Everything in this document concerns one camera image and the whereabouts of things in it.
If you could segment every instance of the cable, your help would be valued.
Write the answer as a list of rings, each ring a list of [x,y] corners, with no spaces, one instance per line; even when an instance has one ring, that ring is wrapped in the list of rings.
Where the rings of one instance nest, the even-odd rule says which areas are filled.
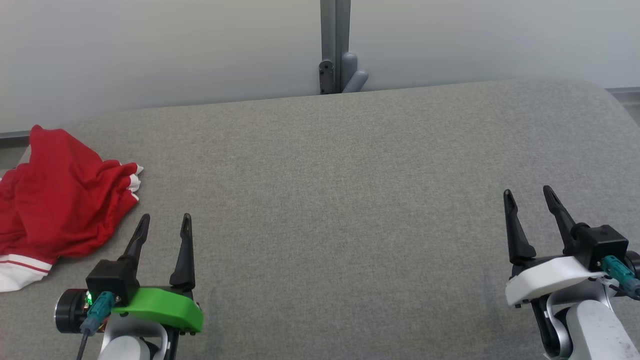
[[[89,338],[89,330],[85,330],[82,335],[82,341],[80,341],[80,349],[78,350],[78,356],[76,360],[82,360],[82,354],[84,353],[84,347],[86,346],[86,340]]]
[[[86,314],[86,319],[80,325],[80,330],[83,333],[82,342],[80,342],[80,349],[78,350],[78,357],[76,360],[82,359],[82,354],[84,353],[84,347],[86,346],[86,340],[89,336],[93,336],[100,326],[104,324],[104,320],[111,313],[111,309],[116,304],[116,300],[113,296],[113,293],[110,291],[103,291],[100,296],[93,302],[91,308],[89,308],[89,312]]]
[[[613,255],[605,256],[602,260],[598,261],[597,265],[604,270],[609,276],[616,279],[620,284],[622,292],[634,299],[640,300],[640,279],[636,278],[636,273],[622,263],[618,258]]]
[[[628,293],[624,289],[621,289],[621,288],[619,288],[619,287],[617,287],[617,286],[615,286],[613,284],[609,284],[609,288],[614,290],[614,291],[617,291],[618,293],[621,293],[624,296],[627,296],[627,297],[629,297],[631,299],[640,301],[640,290],[636,290],[635,293]]]

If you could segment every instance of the red cloth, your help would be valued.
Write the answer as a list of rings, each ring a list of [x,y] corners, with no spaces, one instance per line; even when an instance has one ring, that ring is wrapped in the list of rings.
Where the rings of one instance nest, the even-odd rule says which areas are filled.
[[[46,274],[58,257],[86,256],[110,239],[138,201],[130,187],[140,171],[102,161],[62,129],[36,125],[29,142],[29,163],[0,181],[0,263]]]

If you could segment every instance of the black cable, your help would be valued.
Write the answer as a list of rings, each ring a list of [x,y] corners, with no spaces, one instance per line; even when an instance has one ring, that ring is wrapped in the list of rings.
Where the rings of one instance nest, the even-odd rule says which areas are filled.
[[[89,329],[85,330],[82,335],[82,341],[80,341],[80,349],[78,350],[78,356],[76,360],[82,360],[82,354],[84,353],[84,347],[86,346],[86,340],[89,338]]]
[[[637,289],[635,293],[630,294],[630,293],[627,293],[625,290],[623,290],[623,289],[621,289],[621,288],[619,288],[619,287],[617,287],[617,286],[615,286],[613,284],[609,284],[609,287],[611,289],[619,292],[619,293],[624,294],[627,297],[630,297],[630,298],[632,298],[632,299],[634,299],[636,301],[640,301],[640,289]]]

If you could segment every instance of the gray table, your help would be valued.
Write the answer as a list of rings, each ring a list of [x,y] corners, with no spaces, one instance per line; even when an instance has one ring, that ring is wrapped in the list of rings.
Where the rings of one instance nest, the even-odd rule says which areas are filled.
[[[502,192],[541,256],[562,249],[542,186],[640,250],[640,128],[604,90],[514,80],[114,113],[65,128],[145,167],[115,237],[0,293],[0,358],[72,359],[53,306],[152,217],[138,279],[166,284],[193,217],[205,330],[179,359],[541,359],[506,304]],[[614,306],[640,345],[640,307]],[[101,339],[89,342],[97,357]]]

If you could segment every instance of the white wall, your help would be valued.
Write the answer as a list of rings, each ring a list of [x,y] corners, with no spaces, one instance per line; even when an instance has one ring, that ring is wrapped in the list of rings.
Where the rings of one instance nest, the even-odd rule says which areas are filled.
[[[319,94],[319,1],[0,0],[0,133]]]
[[[523,76],[640,86],[638,0],[352,0],[363,90]],[[0,0],[0,133],[319,93],[318,0]]]
[[[638,0],[352,0],[365,90],[524,76],[640,86]]]

